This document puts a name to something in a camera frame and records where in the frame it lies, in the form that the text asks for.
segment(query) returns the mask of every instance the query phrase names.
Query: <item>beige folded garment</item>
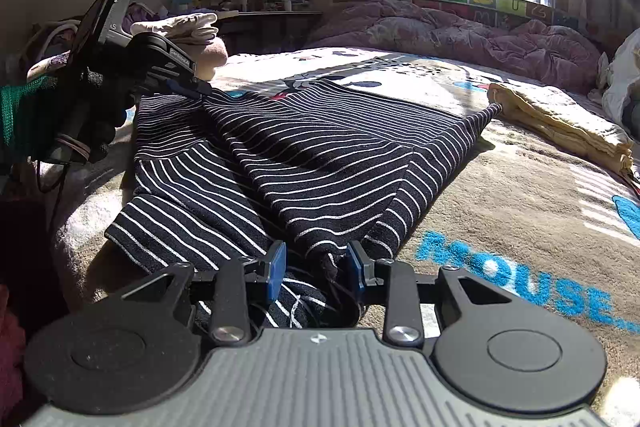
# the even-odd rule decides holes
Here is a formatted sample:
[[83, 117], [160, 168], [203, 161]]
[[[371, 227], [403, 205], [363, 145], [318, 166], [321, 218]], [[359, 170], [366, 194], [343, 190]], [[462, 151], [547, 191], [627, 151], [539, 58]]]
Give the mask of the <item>beige folded garment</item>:
[[490, 84], [487, 97], [502, 105], [507, 120], [617, 174], [626, 177], [631, 172], [633, 140], [621, 127], [591, 114], [557, 87]]

